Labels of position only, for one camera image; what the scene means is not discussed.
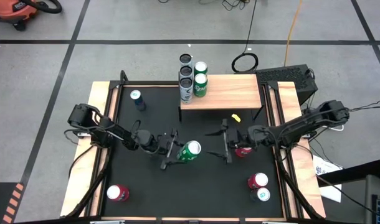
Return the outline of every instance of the wooden platform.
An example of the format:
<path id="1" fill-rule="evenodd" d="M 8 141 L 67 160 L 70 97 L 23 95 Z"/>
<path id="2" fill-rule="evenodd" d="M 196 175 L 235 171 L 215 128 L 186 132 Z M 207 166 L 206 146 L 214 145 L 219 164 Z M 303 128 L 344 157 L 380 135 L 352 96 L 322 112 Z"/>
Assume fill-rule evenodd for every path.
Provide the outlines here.
<path id="1" fill-rule="evenodd" d="M 181 103 L 182 110 L 221 110 L 260 108 L 255 74 L 208 75 L 207 95 L 193 96 L 190 104 Z"/>

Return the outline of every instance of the concrete floor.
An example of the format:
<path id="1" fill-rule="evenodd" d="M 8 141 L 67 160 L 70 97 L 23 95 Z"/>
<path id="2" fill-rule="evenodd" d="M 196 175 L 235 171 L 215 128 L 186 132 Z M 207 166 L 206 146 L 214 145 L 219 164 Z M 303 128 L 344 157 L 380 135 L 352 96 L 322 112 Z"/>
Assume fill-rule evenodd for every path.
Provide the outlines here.
<path id="1" fill-rule="evenodd" d="M 231 61 L 243 51 L 244 44 L 221 40 L 245 40 L 253 8 L 253 1 L 242 11 L 230 12 L 221 1 L 208 5 L 197 0 L 170 0 L 166 4 L 157 0 L 60 2 L 63 13 L 39 13 L 25 32 L 0 23 L 0 182 L 19 182 L 31 151 L 39 148 L 31 178 L 25 183 L 17 222 L 59 217 L 75 153 L 75 146 L 62 133 L 69 127 L 66 120 L 73 105 L 87 102 L 93 81 L 116 80 L 121 69 L 130 80 L 175 80 L 178 57 L 183 52 L 207 62 L 211 74 L 232 73 Z M 380 1 L 357 3 L 374 38 L 380 40 Z M 286 40 L 297 6 L 297 0 L 258 1 L 250 39 Z M 82 9 L 86 9 L 84 20 L 78 22 Z M 191 44 L 200 39 L 204 44 Z M 291 45 L 287 63 L 305 63 L 314 69 L 319 88 L 314 106 L 337 99 L 354 108 L 380 100 L 380 63 L 371 45 L 379 44 L 380 51 L 380 42 L 367 41 L 371 39 L 351 1 L 304 0 L 292 39 L 318 40 L 313 45 Z M 144 41 L 109 45 L 81 40 Z M 160 44 L 153 40 L 168 41 Z M 176 44 L 169 44 L 169 40 L 176 40 Z M 362 42 L 338 45 L 326 40 Z M 259 69 L 283 66 L 284 44 L 266 42 L 249 47 L 259 56 Z M 57 99 L 49 101 L 54 88 Z M 46 111 L 47 105 L 52 111 Z M 43 138 L 38 134 L 41 126 Z M 343 132 L 327 131 L 318 139 L 327 156 L 344 167 L 379 159 L 380 110 L 353 113 Z M 312 146 L 321 153 L 315 143 Z M 343 204 L 332 206 L 341 208 Z M 346 206 L 363 213 L 352 203 Z"/>

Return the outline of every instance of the shop vacuum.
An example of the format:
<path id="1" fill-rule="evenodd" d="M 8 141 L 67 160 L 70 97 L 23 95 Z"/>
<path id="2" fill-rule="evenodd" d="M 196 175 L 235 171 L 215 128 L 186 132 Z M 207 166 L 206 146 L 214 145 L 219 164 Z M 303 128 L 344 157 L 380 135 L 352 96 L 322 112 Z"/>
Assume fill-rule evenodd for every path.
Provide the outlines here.
<path id="1" fill-rule="evenodd" d="M 55 4 L 55 8 L 49 8 L 45 2 L 36 0 L 0 0 L 0 22 L 7 22 L 16 30 L 24 31 L 26 21 L 34 18 L 38 10 L 52 14 L 62 11 L 58 0 L 49 1 Z"/>

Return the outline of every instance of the black floor line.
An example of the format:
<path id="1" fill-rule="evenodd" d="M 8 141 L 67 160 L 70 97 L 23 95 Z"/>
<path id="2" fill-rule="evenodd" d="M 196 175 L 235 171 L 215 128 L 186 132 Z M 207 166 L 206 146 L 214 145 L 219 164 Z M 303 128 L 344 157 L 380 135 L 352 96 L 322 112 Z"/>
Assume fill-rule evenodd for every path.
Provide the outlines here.
<path id="1" fill-rule="evenodd" d="M 143 45 L 143 44 L 245 44 L 246 40 L 0 40 L 0 44 L 95 44 L 95 45 Z M 249 40 L 249 44 L 286 45 L 287 40 Z M 380 45 L 380 40 L 290 40 L 290 45 Z"/>
<path id="2" fill-rule="evenodd" d="M 50 121 L 50 117 L 52 115 L 52 111 L 53 111 L 53 108 L 55 105 L 55 101 L 57 99 L 57 95 L 59 94 L 59 90 L 60 90 L 61 84 L 63 82 L 65 72 L 67 71 L 67 67 L 68 67 L 68 64 L 70 62 L 70 58 L 71 58 L 72 52 L 73 52 L 74 47 L 75 47 L 74 41 L 78 38 L 79 30 L 81 28 L 83 19 L 85 17 L 87 8 L 89 6 L 89 2 L 90 2 L 90 0 L 85 0 L 85 2 L 83 4 L 77 25 L 75 26 L 75 30 L 74 30 L 74 33 L 73 33 L 72 38 L 71 38 L 72 43 L 68 46 L 67 53 L 65 54 L 65 57 L 63 59 L 59 75 L 57 76 L 57 79 L 55 81 L 53 91 L 52 91 L 52 94 L 50 96 L 50 100 L 47 104 L 46 111 L 45 111 L 45 114 L 42 118 L 42 122 L 40 124 L 40 128 L 39 128 L 38 133 L 36 135 L 35 142 L 34 142 L 34 145 L 32 147 L 31 153 L 29 154 L 29 158 L 28 158 L 26 167 L 24 169 L 24 173 L 22 174 L 21 182 L 25 186 L 27 186 L 28 181 L 29 181 L 29 177 L 31 176 L 32 170 L 34 168 L 36 157 L 37 157 L 39 149 L 40 149 L 40 145 L 42 144 L 42 140 L 45 136 L 46 128 L 47 128 L 47 125 Z"/>
<path id="3" fill-rule="evenodd" d="M 358 2 L 356 0 L 351 0 L 351 2 L 354 7 L 354 10 L 356 11 L 356 14 L 359 17 L 360 23 L 362 23 L 363 29 L 366 32 L 367 37 L 369 38 L 371 42 L 373 42 L 372 47 L 373 47 L 374 53 L 376 54 L 377 60 L 380 64 L 380 49 L 377 45 L 376 39 L 374 38 L 373 33 L 371 32 L 370 27 L 363 16 L 362 10 L 360 10 Z"/>

